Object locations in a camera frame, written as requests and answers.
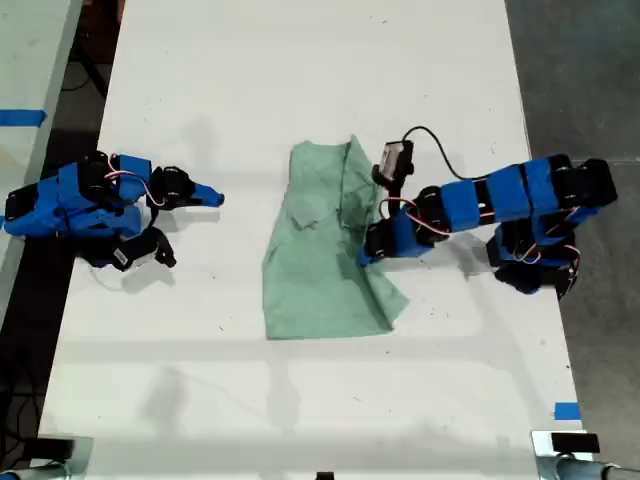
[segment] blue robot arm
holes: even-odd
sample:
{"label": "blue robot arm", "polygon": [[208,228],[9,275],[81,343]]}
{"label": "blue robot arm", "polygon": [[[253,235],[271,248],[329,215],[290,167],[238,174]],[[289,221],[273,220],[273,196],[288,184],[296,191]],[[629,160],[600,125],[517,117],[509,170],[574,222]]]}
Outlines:
{"label": "blue robot arm", "polygon": [[[136,202],[146,196],[151,223],[143,230]],[[53,177],[11,192],[4,228],[11,235],[63,236],[94,266],[130,268],[147,255],[169,267],[173,250],[153,227],[159,210],[202,205],[218,207],[224,196],[193,182],[177,167],[156,168],[128,155],[95,152],[60,168]]]}
{"label": "blue robot arm", "polygon": [[401,206],[400,189],[414,170],[412,152],[405,135],[387,144],[383,162],[373,168],[374,181],[390,192],[391,216],[368,227],[362,266],[385,257],[417,257],[452,233],[499,223],[487,244],[496,277],[524,293],[555,285],[562,296],[577,274],[573,230],[617,198],[605,161],[573,167],[565,155],[554,155],[469,179],[451,169],[460,181],[427,187]]}

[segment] black wire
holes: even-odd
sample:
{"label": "black wire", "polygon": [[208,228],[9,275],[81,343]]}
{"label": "black wire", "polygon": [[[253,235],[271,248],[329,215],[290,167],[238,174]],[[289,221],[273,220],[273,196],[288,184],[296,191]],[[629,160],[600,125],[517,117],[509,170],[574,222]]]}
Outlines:
{"label": "black wire", "polygon": [[77,85],[75,87],[70,87],[70,88],[62,87],[62,91],[63,92],[75,92],[76,90],[80,90],[82,87],[87,85],[90,81],[91,81],[91,77],[89,75],[87,75],[87,78],[80,85]]}
{"label": "black wire", "polygon": [[413,132],[415,132],[416,130],[422,130],[427,132],[429,135],[431,135],[431,137],[435,140],[436,144],[438,145],[438,148],[440,149],[440,153],[442,154],[444,163],[447,164],[447,167],[449,167],[449,171],[453,174],[454,177],[458,178],[459,180],[483,180],[489,176],[489,175],[482,175],[481,177],[463,177],[458,172],[456,172],[454,168],[451,166],[451,162],[449,162],[449,158],[447,158],[447,154],[445,153],[444,148],[442,148],[442,144],[440,143],[440,140],[438,139],[436,134],[423,125],[418,125],[416,127],[409,129],[409,131],[405,133],[404,136],[402,137],[402,141],[403,142],[406,141],[407,137],[411,135]]}

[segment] gray floor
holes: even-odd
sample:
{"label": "gray floor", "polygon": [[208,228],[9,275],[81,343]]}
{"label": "gray floor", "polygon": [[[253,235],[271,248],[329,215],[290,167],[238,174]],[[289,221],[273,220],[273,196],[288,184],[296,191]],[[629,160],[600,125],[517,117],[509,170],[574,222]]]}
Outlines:
{"label": "gray floor", "polygon": [[[640,466],[640,0],[507,7],[534,156],[611,161],[619,200],[580,227],[580,279],[561,310],[586,428],[603,459]],[[82,77],[71,65],[65,84]],[[95,131],[102,106],[91,85],[63,93],[55,126]]]}

